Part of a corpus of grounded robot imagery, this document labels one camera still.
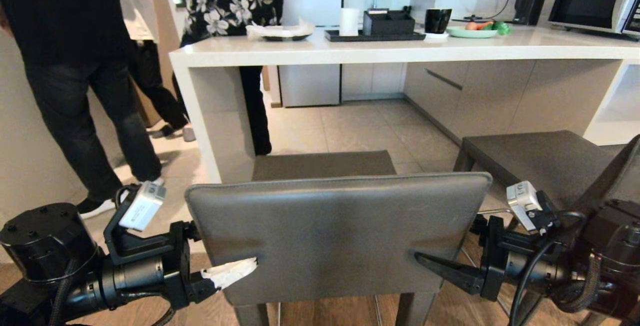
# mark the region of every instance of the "cabinet handle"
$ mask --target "cabinet handle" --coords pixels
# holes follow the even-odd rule
[[[454,87],[455,89],[457,89],[458,91],[462,91],[462,86],[460,86],[459,84],[457,84],[456,82],[453,82],[452,80],[449,80],[448,78],[442,77],[441,75],[439,75],[438,73],[432,72],[430,70],[428,70],[428,68],[425,68],[424,71],[430,75],[433,76],[435,78],[438,78],[439,80],[441,80],[442,82],[450,85],[451,87]]]

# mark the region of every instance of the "green plate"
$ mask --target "green plate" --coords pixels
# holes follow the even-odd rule
[[[464,27],[447,27],[446,31],[452,37],[460,38],[491,38],[498,34],[497,30],[466,30]]]

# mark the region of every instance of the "speaker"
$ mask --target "speaker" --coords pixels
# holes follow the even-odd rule
[[[517,25],[537,25],[544,4],[545,0],[516,0],[513,22]]]

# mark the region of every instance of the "chair backrest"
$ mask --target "chair backrest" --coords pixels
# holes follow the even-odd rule
[[[211,262],[258,257],[224,290],[234,306],[438,292],[414,251],[454,258],[488,173],[195,185],[186,193]]]
[[[640,134],[618,153],[573,209],[588,212],[611,199],[640,203]]]

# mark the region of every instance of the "white countertop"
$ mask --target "white countertop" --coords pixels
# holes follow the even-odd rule
[[[491,39],[332,43],[324,30],[299,42],[214,37],[171,52],[186,67],[347,64],[500,59],[640,59],[640,43],[609,36],[544,27],[512,26],[509,36]]]

